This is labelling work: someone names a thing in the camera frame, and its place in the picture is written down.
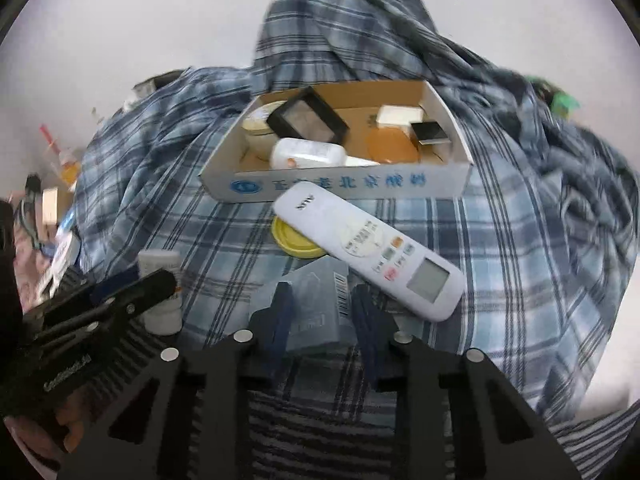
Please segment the person left hand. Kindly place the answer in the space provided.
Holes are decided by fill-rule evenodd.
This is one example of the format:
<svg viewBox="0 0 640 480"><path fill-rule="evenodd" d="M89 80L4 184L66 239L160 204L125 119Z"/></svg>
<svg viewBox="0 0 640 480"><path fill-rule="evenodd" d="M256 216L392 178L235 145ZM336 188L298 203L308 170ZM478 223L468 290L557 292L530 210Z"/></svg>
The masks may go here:
<svg viewBox="0 0 640 480"><path fill-rule="evenodd" d="M46 463L61 465L92 425L91 403L89 390L79 388L40 415L6 416L3 422L29 452Z"/></svg>

